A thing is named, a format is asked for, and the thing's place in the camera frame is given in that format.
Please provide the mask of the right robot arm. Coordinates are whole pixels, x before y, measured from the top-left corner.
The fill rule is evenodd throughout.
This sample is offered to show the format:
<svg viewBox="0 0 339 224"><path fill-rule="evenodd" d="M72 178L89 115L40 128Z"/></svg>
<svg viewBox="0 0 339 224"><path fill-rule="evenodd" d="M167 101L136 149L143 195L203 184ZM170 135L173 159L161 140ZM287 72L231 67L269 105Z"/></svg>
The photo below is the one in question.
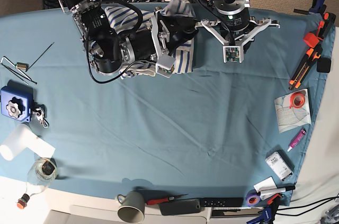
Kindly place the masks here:
<svg viewBox="0 0 339 224"><path fill-rule="evenodd" d="M166 78L193 71L194 37L198 33L193 8L182 0L142 11L114 0L58 0L70 12L83 38L90 75L110 81L140 75Z"/></svg>

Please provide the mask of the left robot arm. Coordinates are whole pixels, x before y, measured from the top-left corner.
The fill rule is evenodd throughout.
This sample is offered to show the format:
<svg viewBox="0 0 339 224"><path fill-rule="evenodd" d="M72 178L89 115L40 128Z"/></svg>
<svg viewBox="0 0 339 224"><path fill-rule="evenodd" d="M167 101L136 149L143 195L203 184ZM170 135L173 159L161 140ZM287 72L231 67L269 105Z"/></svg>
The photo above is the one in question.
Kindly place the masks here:
<svg viewBox="0 0 339 224"><path fill-rule="evenodd" d="M268 27L280 27L280 22L265 17L250 16L250 0L197 0L217 20L201 20L200 27L210 32L221 44L224 62L243 62L255 36Z"/></svg>

